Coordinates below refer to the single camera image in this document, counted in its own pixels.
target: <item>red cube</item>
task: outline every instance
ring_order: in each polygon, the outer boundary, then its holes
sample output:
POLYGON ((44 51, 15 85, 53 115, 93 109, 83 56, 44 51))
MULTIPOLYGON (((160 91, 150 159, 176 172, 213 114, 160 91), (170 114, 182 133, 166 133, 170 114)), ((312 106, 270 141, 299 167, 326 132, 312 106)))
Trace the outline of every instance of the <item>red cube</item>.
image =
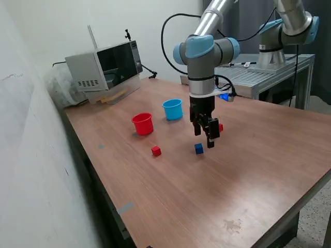
POLYGON ((152 148, 152 153, 155 157, 158 157, 161 155, 161 149, 158 146, 155 146, 152 148))

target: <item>speckled floor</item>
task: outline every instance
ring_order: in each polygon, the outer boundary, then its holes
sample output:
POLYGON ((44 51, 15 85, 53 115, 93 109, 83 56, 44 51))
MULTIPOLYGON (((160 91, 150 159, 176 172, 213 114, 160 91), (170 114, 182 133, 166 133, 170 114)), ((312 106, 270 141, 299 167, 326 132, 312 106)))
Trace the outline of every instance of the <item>speckled floor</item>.
MULTIPOLYGON (((331 114, 331 106, 315 96, 310 97, 309 110, 331 114)), ((321 248, 330 212, 331 181, 301 210, 298 236, 286 248, 321 248)))

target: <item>gray tape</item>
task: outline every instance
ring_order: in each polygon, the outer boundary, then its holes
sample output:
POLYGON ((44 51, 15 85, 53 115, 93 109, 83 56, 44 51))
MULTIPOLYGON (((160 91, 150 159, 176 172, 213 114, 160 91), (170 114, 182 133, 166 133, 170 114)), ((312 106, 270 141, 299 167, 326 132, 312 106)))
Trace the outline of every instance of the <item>gray tape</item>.
POLYGON ((129 209, 131 209, 132 207, 133 207, 133 203, 128 203, 127 205, 124 205, 123 207, 117 209, 117 213, 122 214, 125 211, 128 211, 129 209))

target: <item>table leg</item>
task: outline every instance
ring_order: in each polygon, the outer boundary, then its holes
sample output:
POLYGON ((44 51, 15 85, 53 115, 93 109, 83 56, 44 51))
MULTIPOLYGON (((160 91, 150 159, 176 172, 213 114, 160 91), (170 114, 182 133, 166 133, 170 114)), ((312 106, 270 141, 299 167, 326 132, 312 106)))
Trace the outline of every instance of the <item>table leg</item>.
POLYGON ((295 107, 301 110, 307 110, 309 108, 309 99, 311 91, 311 81, 314 64, 310 64, 309 67, 297 75, 297 93, 295 100, 295 107))
POLYGON ((298 234, 299 217, 300 212, 290 221, 284 233, 281 234, 280 237, 267 248, 282 248, 285 247, 292 239, 294 239, 298 234))
POLYGON ((327 225, 323 248, 331 248, 331 214, 329 218, 329 224, 327 225))

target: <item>blue cube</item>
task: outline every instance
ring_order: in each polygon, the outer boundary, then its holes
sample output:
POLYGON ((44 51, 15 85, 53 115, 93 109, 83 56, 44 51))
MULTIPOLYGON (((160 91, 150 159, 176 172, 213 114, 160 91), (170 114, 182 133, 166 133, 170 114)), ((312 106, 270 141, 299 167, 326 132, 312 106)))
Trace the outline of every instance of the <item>blue cube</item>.
POLYGON ((194 147, 196 154, 203 154, 203 147, 201 143, 194 145, 194 147))

